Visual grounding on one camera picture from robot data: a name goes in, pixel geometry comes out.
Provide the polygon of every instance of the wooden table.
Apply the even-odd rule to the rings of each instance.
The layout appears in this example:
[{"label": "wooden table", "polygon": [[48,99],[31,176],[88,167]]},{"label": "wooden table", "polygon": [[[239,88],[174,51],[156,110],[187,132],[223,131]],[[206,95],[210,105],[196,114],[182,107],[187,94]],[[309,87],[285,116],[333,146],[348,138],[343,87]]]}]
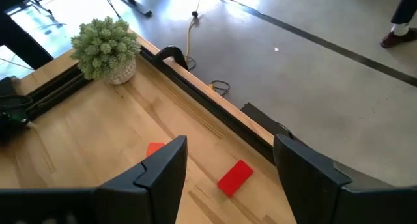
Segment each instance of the wooden table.
[{"label": "wooden table", "polygon": [[[72,66],[70,52],[24,78],[18,91],[27,94]],[[148,143],[187,135],[188,169],[177,223],[295,223],[276,168],[144,58],[136,63],[128,83],[90,83],[4,148],[0,187],[97,186],[140,162]],[[272,135],[239,109],[177,63],[166,63],[272,143]],[[254,173],[228,199],[216,183],[238,160]]]}]

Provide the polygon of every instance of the gray floor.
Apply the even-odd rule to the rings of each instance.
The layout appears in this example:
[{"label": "gray floor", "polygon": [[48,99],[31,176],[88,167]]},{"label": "gray floor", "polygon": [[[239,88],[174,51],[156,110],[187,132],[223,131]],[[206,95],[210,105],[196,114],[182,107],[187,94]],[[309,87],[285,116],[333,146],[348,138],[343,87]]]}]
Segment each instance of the gray floor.
[{"label": "gray floor", "polygon": [[[68,24],[59,42],[44,41],[48,51],[48,44],[67,48],[79,23],[114,16],[104,0],[94,1],[94,7],[90,0],[48,3],[57,19]],[[174,44],[185,50],[197,0],[142,1],[152,8],[152,18],[140,16],[119,0],[113,4],[133,30],[156,46]],[[417,44],[390,51],[378,45],[399,0],[239,1],[417,76]],[[220,0],[201,0],[199,11],[200,25],[192,30],[190,53],[197,61],[194,75],[206,83],[230,82],[226,97],[230,102],[237,107],[251,102],[309,146],[341,163],[394,185],[417,184],[416,87]],[[59,49],[52,50],[59,55]]]}]

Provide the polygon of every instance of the black pants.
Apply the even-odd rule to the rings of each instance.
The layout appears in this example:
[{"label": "black pants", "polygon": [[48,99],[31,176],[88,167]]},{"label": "black pants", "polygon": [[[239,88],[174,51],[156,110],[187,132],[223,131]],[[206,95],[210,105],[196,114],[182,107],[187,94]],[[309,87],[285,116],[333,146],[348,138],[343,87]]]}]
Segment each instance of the black pants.
[{"label": "black pants", "polygon": [[411,21],[417,11],[417,0],[401,0],[391,23],[402,24]]}]

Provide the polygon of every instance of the woven pot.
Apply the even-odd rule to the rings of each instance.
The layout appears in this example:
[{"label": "woven pot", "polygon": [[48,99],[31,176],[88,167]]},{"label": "woven pot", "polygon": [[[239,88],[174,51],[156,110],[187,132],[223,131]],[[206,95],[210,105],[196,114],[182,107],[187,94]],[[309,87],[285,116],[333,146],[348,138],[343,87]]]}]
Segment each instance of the woven pot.
[{"label": "woven pot", "polygon": [[107,75],[104,79],[112,85],[120,85],[130,80],[136,72],[136,61],[132,59]]}]

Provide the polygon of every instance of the red block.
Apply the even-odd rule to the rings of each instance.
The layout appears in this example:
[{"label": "red block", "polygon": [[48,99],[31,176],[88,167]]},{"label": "red block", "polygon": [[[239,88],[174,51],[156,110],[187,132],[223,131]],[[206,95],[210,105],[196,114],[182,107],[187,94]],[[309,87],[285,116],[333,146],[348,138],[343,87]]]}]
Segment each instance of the red block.
[{"label": "red block", "polygon": [[154,154],[154,152],[160,150],[163,146],[165,146],[165,143],[149,143],[148,150],[146,151],[146,157]]},{"label": "red block", "polygon": [[242,160],[239,160],[227,174],[220,179],[217,186],[228,196],[233,194],[253,173],[253,170]]}]

